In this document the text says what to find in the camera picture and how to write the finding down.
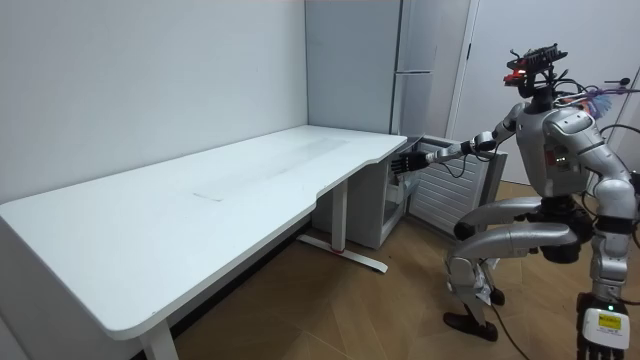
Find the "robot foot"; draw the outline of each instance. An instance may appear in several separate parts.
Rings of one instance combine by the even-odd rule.
[[[498,306],[503,306],[504,303],[506,302],[504,293],[498,288],[493,288],[493,291],[489,295],[489,298],[491,299],[492,304],[498,305]]]
[[[471,314],[458,315],[453,313],[445,313],[442,317],[442,320],[444,320],[445,324],[458,331],[462,331],[465,334],[475,335],[492,342],[498,340],[498,329],[495,325],[488,321],[485,321],[486,325],[482,326]]]

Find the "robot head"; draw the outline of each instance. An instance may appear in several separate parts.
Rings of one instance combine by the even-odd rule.
[[[513,70],[513,73],[504,77],[504,84],[517,86],[520,96],[525,99],[534,96],[539,89],[552,87],[567,73],[565,71],[559,78],[556,78],[556,74],[553,73],[553,63],[568,54],[558,50],[558,44],[529,50],[522,57],[513,50],[511,53],[516,56],[516,59],[509,61],[507,67]],[[541,74],[545,80],[536,81],[538,74]]]

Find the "silver robot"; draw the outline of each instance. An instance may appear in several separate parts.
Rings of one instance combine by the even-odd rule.
[[[446,271],[448,285],[467,314],[446,313],[443,320],[456,330],[496,341],[497,329],[485,319],[483,306],[503,305],[505,298],[493,283],[489,259],[525,257],[541,250],[549,261],[573,263],[581,245],[590,240],[593,287],[578,296],[578,359],[587,359],[587,354],[589,359],[623,359],[629,347],[629,318],[621,289],[636,225],[636,190],[632,175],[606,144],[594,118],[572,101],[579,94],[554,90],[561,81],[575,83],[564,78],[566,71],[560,77],[553,73],[553,62],[566,55],[555,44],[518,56],[507,64],[513,74],[505,77],[505,85],[517,86],[523,98],[532,98],[530,103],[515,105],[492,132],[433,153],[403,154],[392,168],[404,173],[497,151],[515,135],[531,186],[540,197],[486,204],[456,224],[458,242],[447,255]],[[544,81],[536,81],[540,74]],[[599,201],[595,222],[572,197],[586,191],[590,173],[599,178],[593,189]],[[528,223],[514,224],[524,220]],[[491,224],[511,225],[477,231]]]

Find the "yellow label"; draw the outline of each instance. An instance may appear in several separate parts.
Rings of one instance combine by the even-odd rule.
[[[620,322],[621,320],[619,317],[611,315],[600,314],[598,319],[598,325],[614,330],[620,330]]]

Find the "robot leg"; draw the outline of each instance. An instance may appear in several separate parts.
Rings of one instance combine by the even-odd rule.
[[[491,304],[491,288],[479,259],[525,257],[532,248],[563,246],[578,241],[564,224],[515,224],[478,233],[459,242],[447,255],[451,291],[464,303],[467,314],[444,314],[444,322],[467,334],[496,341],[495,325],[486,321],[483,301]]]
[[[540,208],[542,198],[540,197],[523,197],[515,199],[506,199],[495,201],[480,206],[466,214],[454,227],[454,234],[459,241],[464,241],[477,232],[483,231],[486,225],[494,224],[511,224],[515,220],[524,220],[527,214],[536,213]],[[492,261],[481,262],[481,268],[484,271],[486,283],[491,289],[491,303],[502,306],[506,299],[504,293],[496,288],[491,270],[489,269]]]

